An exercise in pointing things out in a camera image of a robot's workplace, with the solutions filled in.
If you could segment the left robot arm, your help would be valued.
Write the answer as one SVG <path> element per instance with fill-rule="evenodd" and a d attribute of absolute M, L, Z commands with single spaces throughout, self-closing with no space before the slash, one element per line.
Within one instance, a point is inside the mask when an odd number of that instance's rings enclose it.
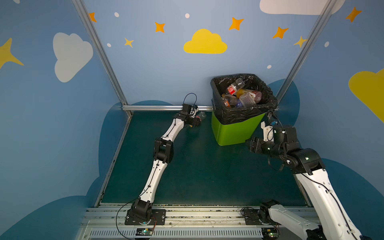
<path fill-rule="evenodd" d="M 155 141 L 154 161 L 147 182 L 128 211 L 127 219 L 141 225 L 148 225 L 155 217 L 152 214 L 156 191 L 162 175 L 174 155 L 174 140 L 185 126 L 198 127 L 206 118 L 206 113 L 176 114 L 167 131 Z"/>

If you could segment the dark red juice bottle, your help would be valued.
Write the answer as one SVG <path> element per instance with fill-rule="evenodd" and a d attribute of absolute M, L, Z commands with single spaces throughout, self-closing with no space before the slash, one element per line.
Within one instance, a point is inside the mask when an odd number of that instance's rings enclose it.
<path fill-rule="evenodd" d="M 240 97 L 244 94 L 248 94 L 249 96 L 251 96 L 256 104 L 258 104 L 262 100 L 262 93 L 260 91 L 248 89 L 240 89 L 237 92 L 236 97 L 240 99 Z"/>

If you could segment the clear bottle yellow cap red label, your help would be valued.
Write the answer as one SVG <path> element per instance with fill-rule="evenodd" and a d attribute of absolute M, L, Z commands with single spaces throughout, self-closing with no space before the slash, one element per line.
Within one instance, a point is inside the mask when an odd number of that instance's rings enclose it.
<path fill-rule="evenodd" d="M 236 95 L 236 93 L 245 87 L 246 83 L 242 78 L 236 79 L 232 84 L 230 84 L 226 89 L 226 94 Z"/>

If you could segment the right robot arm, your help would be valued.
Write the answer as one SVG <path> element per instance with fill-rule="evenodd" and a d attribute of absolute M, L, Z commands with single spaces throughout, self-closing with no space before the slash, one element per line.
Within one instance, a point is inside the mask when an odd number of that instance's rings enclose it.
<path fill-rule="evenodd" d="M 298 140 L 264 141 L 261 138 L 247 140 L 251 152 L 279 159 L 283 166 L 304 187 L 320 220 L 320 224 L 306 221 L 290 212 L 279 202 L 262 203 L 258 217 L 262 223 L 282 225 L 302 240 L 366 240 L 345 211 L 332 187 L 326 166 L 313 149 L 303 149 Z"/>

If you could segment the green trash bin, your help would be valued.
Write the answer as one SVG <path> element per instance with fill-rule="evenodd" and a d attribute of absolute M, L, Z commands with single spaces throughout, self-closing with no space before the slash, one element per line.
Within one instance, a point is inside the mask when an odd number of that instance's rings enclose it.
<path fill-rule="evenodd" d="M 223 125 L 215 114 L 212 114 L 212 130 L 217 143 L 220 146 L 245 143 L 255 132 L 264 116 L 265 114 L 261 114 L 243 122 Z"/>

